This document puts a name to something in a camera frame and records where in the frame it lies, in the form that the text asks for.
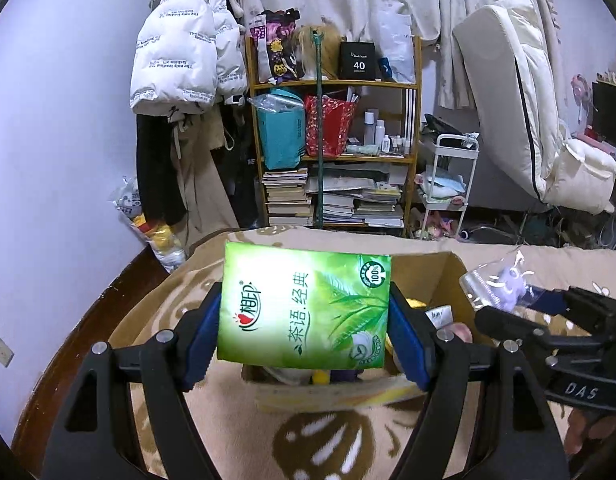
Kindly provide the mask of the person's right hand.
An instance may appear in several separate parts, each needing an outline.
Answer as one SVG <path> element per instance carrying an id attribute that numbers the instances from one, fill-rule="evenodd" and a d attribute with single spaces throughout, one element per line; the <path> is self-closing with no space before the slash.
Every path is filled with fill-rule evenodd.
<path id="1" fill-rule="evenodd" d="M 599 441 L 599 452 L 606 455 L 615 451 L 616 414 L 602 415 L 599 412 L 573 408 L 567 422 L 563 445 L 568 458 L 579 454 L 587 442 Z"/>

